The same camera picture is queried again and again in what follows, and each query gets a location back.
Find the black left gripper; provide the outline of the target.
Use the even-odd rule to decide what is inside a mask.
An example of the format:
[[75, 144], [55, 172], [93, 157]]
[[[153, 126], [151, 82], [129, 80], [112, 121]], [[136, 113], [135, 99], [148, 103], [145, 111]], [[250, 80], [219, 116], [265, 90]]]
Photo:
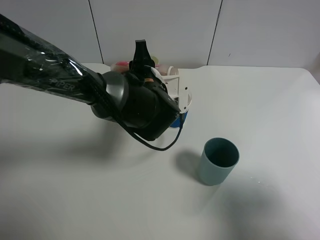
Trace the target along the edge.
[[[155, 66], [146, 40], [136, 40], [129, 70], [138, 75], [150, 75]], [[154, 141], [178, 118], [180, 108], [160, 80], [137, 77], [131, 72], [123, 74], [128, 83], [128, 96], [121, 111], [123, 121], [144, 140]]]

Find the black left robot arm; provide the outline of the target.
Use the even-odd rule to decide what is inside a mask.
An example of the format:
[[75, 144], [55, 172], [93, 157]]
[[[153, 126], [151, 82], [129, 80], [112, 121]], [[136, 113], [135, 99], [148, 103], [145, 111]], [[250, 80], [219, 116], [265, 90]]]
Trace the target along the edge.
[[86, 103], [98, 118], [119, 123], [146, 141], [157, 139], [180, 113], [155, 76], [143, 40], [136, 42], [132, 69], [98, 73], [1, 16], [0, 81]]

